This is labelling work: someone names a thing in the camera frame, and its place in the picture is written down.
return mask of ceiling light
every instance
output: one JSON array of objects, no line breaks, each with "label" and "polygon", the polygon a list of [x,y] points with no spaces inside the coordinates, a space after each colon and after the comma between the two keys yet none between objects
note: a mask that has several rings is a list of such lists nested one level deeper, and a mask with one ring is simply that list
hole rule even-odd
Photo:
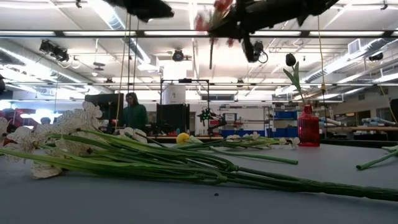
[{"label": "ceiling light", "polygon": [[360,76],[361,76],[361,75],[352,75],[352,76],[350,76],[350,77],[347,77],[347,78],[344,78],[344,79],[338,81],[337,83],[346,83],[346,82],[350,82],[350,81],[353,81],[353,80],[356,79],[356,78],[359,78]]},{"label": "ceiling light", "polygon": [[387,81],[390,81],[390,80],[394,80],[396,78],[398,78],[398,73],[395,73],[395,74],[392,74],[392,75],[384,75],[381,78],[373,80],[373,83],[387,82]]},{"label": "ceiling light", "polygon": [[23,36],[55,36],[53,31],[0,31],[1,36],[13,36],[13,35],[23,35]]},{"label": "ceiling light", "polygon": [[313,31],[310,32],[310,36],[380,36],[383,35],[384,31]]},{"label": "ceiling light", "polygon": [[181,30],[181,31],[145,31],[145,35],[207,35],[205,31]]},{"label": "ceiling light", "polygon": [[350,91],[347,91],[346,93],[344,93],[344,94],[352,94],[352,93],[355,93],[355,92],[357,92],[357,91],[360,91],[360,90],[363,90],[364,89],[364,87],[362,87],[362,88],[357,88],[357,89],[355,89],[355,90],[350,90]]},{"label": "ceiling light", "polygon": [[317,99],[318,99],[318,100],[323,100],[324,97],[325,97],[325,99],[330,99],[330,98],[336,97],[336,96],[338,96],[338,95],[339,95],[339,94],[326,94],[325,96],[319,96]]},{"label": "ceiling light", "polygon": [[267,31],[267,30],[262,30],[262,31],[257,31],[252,35],[264,35],[264,36],[283,36],[283,35],[289,35],[292,37],[299,36],[301,34],[300,31]]},{"label": "ceiling light", "polygon": [[135,35],[134,31],[64,31],[65,36],[125,36],[125,35]]}]

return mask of blue bin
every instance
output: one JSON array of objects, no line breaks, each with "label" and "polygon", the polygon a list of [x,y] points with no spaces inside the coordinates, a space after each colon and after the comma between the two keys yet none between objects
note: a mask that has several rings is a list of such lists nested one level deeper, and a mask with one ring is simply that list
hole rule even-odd
[{"label": "blue bin", "polygon": [[276,119],[297,119],[297,112],[295,111],[276,111]]},{"label": "blue bin", "polygon": [[297,132],[297,128],[286,128],[286,137],[288,138],[296,138],[299,136]]},{"label": "blue bin", "polygon": [[267,134],[269,138],[286,137],[286,128],[277,128],[275,132],[272,131],[272,128],[267,128]]}]

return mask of red glass bottle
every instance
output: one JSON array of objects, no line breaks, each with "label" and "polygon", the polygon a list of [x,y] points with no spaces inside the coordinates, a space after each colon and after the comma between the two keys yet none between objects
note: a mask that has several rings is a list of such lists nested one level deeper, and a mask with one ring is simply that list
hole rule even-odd
[{"label": "red glass bottle", "polygon": [[299,146],[319,147],[319,119],[312,114],[312,106],[305,105],[302,115],[297,119]]}]

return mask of gray table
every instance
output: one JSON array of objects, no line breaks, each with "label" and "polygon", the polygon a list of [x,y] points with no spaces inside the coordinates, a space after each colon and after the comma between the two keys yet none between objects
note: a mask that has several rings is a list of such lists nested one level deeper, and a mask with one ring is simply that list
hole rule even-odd
[{"label": "gray table", "polygon": [[[380,149],[321,148],[253,152],[299,160],[299,165],[227,157],[253,169],[320,181],[398,189],[398,159],[377,169],[356,164]],[[102,179],[69,172],[33,180],[28,165],[0,157],[0,223],[397,223],[398,203],[325,194],[298,194],[227,185]]]}]

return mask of green shirt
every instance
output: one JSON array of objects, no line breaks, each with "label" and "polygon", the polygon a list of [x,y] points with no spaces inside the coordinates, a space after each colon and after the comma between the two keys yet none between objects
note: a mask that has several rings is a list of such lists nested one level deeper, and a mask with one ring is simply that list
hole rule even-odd
[{"label": "green shirt", "polygon": [[122,125],[126,127],[137,128],[145,131],[145,125],[148,123],[147,109],[144,105],[128,106],[123,109]]}]

